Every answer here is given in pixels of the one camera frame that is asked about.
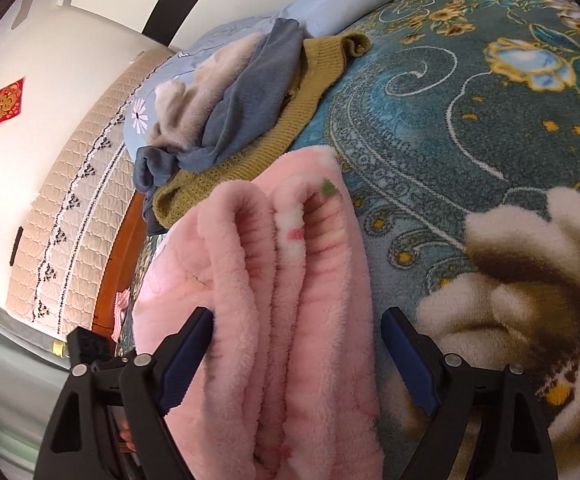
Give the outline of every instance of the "white wall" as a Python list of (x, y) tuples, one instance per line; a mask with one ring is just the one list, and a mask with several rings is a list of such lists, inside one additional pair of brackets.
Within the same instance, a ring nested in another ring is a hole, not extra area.
[(34, 0), (15, 30), (0, 22), (0, 88), (25, 77), (22, 113), (0, 124), (0, 305), (19, 225), (61, 148), (92, 104), (143, 50), (155, 46), (116, 23), (57, 0)]

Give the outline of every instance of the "orange wooden bed frame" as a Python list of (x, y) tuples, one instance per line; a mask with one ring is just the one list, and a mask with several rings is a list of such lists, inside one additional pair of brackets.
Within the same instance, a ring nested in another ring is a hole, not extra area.
[(142, 208), (143, 195), (135, 192), (114, 240), (96, 298), (92, 332), (108, 338), (111, 348), (116, 346), (116, 343), (112, 341), (116, 293), (129, 288), (132, 284), (134, 269), (147, 236), (147, 225), (142, 217)]

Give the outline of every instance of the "red print spot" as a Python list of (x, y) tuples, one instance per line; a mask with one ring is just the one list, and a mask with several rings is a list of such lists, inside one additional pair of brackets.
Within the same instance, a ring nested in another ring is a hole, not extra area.
[(290, 229), (290, 231), (288, 231), (288, 240), (303, 240), (303, 229)]
[(290, 446), (288, 446), (287, 444), (283, 444), (281, 446), (281, 458), (283, 460), (289, 460), (292, 458), (292, 448)]

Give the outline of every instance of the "mustard yellow knit sweater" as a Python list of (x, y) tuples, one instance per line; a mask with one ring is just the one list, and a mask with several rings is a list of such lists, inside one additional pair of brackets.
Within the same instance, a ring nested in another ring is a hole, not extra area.
[(343, 75), (349, 57), (359, 57), (370, 40), (358, 32), (303, 41), (301, 61), (275, 127), (228, 160), (203, 173), (180, 170), (159, 187), (152, 203), (160, 224), (170, 228), (227, 180), (254, 180), (283, 155), (317, 110), (321, 96)]

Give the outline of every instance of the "silver screw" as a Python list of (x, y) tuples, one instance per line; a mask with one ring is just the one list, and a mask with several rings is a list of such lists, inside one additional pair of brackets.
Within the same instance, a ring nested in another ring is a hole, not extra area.
[(87, 374), (87, 365), (84, 365), (83, 363), (72, 368), (72, 375), (74, 375), (74, 377), (81, 377), (85, 374)]
[(150, 354), (140, 354), (134, 358), (134, 364), (137, 366), (147, 366), (152, 362)]
[(524, 372), (524, 368), (519, 363), (514, 363), (510, 365), (510, 371), (515, 375), (521, 375)]
[(451, 366), (453, 368), (456, 368), (458, 366), (461, 366), (461, 363), (463, 363), (464, 360), (461, 359), (460, 356), (458, 356), (457, 354), (448, 354), (446, 355), (446, 364), (448, 366)]

